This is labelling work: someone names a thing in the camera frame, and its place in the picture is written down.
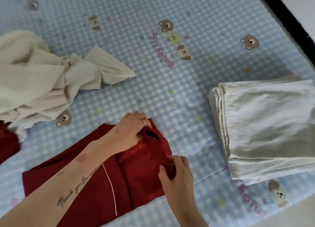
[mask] blue checkered sheet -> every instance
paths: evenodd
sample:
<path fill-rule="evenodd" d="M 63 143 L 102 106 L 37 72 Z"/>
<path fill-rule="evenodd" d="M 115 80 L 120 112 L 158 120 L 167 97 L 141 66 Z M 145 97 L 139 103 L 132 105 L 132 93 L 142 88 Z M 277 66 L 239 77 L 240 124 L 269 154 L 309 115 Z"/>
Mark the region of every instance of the blue checkered sheet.
<path fill-rule="evenodd" d="M 153 118 L 174 154 L 189 156 L 198 208 L 211 227 L 248 226 L 281 210 L 269 181 L 231 181 L 207 99 L 220 82 L 291 73 L 315 79 L 260 0 L 0 0 L 0 19 L 1 34 L 30 30 L 59 56 L 84 56 L 98 45 L 136 73 L 80 91 L 69 126 L 41 122 L 29 130 L 22 150 L 0 165 L 0 216 L 24 198 L 23 171 L 135 110 Z M 315 172 L 275 181 L 286 206 L 315 192 Z M 178 223 L 161 197 L 107 226 Z"/>

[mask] dark red clothing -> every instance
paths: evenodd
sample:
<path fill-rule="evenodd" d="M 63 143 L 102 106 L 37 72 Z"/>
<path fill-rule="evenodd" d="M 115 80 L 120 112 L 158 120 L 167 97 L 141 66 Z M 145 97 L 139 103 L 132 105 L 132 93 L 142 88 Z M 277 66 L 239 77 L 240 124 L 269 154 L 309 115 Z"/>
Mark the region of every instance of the dark red clothing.
<path fill-rule="evenodd" d="M 111 184 L 101 165 L 85 184 L 58 227 L 99 227 L 164 195 L 158 177 L 159 166 L 164 165 L 169 177 L 173 179 L 175 169 L 167 158 L 172 153 L 167 140 L 152 120 L 150 122 L 152 129 L 145 127 L 141 130 L 143 139 L 136 146 L 103 163 L 113 186 L 117 216 Z M 114 125 L 101 125 L 64 152 L 24 172 L 22 178 L 25 196 L 77 157 L 91 141 L 99 139 L 113 127 Z"/>
<path fill-rule="evenodd" d="M 0 121 L 0 164 L 21 150 L 17 135 Z"/>

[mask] blue and white checkered fabric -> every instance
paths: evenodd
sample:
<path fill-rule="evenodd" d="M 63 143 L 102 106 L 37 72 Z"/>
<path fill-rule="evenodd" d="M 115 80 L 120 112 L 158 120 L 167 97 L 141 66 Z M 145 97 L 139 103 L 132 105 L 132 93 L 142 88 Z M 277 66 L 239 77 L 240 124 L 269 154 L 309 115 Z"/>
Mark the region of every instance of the blue and white checkered fabric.
<path fill-rule="evenodd" d="M 30 30 L 59 56 L 84 56 L 98 45 L 137 77 L 80 91 L 69 108 L 69 126 L 41 122 L 29 130 L 22 150 L 0 165 L 0 216 L 24 197 L 24 170 L 134 110 L 153 118 L 174 154 L 189 156 L 198 208 L 210 226 L 247 226 L 280 210 L 268 182 L 249 188 L 231 182 L 207 99 L 219 82 L 278 78 L 289 71 L 315 79 L 312 67 L 259 0 L 37 0 L 37 11 L 27 10 L 29 1 L 0 0 L 0 33 Z M 98 31 L 90 27 L 92 15 L 100 21 Z M 179 44 L 170 44 L 159 29 L 163 19 L 174 24 L 191 60 L 170 57 Z M 149 39 L 155 32 L 156 48 Z M 248 51 L 240 42 L 248 34 L 259 40 L 257 49 Z M 163 48 L 174 67 L 160 61 L 157 48 Z M 315 172 L 277 181 L 290 204 L 315 191 Z M 161 197 L 108 226 L 178 224 Z"/>

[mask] bed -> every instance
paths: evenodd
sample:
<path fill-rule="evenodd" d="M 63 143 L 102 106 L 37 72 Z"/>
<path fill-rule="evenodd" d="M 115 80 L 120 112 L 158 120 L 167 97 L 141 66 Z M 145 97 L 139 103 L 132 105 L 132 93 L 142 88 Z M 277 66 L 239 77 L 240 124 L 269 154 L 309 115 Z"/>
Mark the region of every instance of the bed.
<path fill-rule="evenodd" d="M 248 187 L 231 180 L 207 99 L 220 82 L 292 73 L 315 79 L 260 0 L 0 0 L 0 18 L 1 34 L 32 31 L 58 56 L 84 56 L 98 45 L 136 73 L 80 91 L 69 126 L 40 122 L 29 130 L 22 150 L 0 165 L 0 216 L 24 198 L 23 171 L 134 110 L 153 118 L 174 154 L 188 156 L 197 206 L 210 226 L 249 226 L 281 211 L 268 181 Z M 276 181 L 289 205 L 315 192 L 315 172 Z M 106 226 L 178 223 L 161 197 Z"/>

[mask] person's left hand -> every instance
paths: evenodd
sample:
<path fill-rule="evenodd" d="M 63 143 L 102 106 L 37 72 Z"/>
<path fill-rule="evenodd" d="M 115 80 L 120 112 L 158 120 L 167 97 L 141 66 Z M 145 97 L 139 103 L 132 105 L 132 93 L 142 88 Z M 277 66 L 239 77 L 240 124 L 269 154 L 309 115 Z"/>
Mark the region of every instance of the person's left hand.
<path fill-rule="evenodd" d="M 127 113 L 100 141 L 110 142 L 114 154 L 126 151 L 142 139 L 138 132 L 144 126 L 152 127 L 144 113 Z"/>

